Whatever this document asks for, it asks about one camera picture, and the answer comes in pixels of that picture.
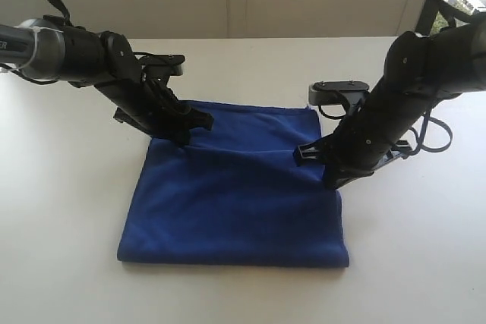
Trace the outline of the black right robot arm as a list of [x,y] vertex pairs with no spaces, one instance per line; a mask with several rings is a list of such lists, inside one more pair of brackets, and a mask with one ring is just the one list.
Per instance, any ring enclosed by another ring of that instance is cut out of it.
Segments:
[[323,183],[338,189],[371,176],[396,159],[421,151],[430,123],[452,131],[431,111],[442,101],[485,89],[485,22],[448,27],[432,36],[407,31],[389,48],[375,87],[361,81],[313,83],[308,101],[322,109],[339,105],[343,114],[331,134],[300,145],[297,165],[324,166]]

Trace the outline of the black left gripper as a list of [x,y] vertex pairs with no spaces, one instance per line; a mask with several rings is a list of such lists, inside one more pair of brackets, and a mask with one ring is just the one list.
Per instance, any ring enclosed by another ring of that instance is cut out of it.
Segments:
[[187,146],[194,128],[211,130],[213,116],[178,100],[168,87],[172,76],[151,77],[139,63],[128,40],[113,32],[99,35],[107,77],[94,87],[117,107],[114,118],[145,134]]

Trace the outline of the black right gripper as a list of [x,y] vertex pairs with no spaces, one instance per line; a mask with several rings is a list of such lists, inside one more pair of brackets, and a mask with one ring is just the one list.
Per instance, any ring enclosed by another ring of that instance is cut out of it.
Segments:
[[364,102],[338,124],[326,143],[297,146],[297,166],[325,165],[323,185],[337,190],[374,174],[375,165],[444,95],[439,85],[444,33],[406,32],[387,52],[383,76]]

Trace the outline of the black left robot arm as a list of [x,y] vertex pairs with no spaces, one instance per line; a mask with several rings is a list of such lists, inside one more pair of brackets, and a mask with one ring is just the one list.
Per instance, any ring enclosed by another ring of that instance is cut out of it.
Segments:
[[213,126],[213,116],[178,99],[171,77],[183,74],[183,55],[135,52],[125,36],[93,33],[58,17],[1,27],[1,67],[37,85],[65,81],[94,87],[115,104],[113,118],[144,134],[189,144],[191,130]]

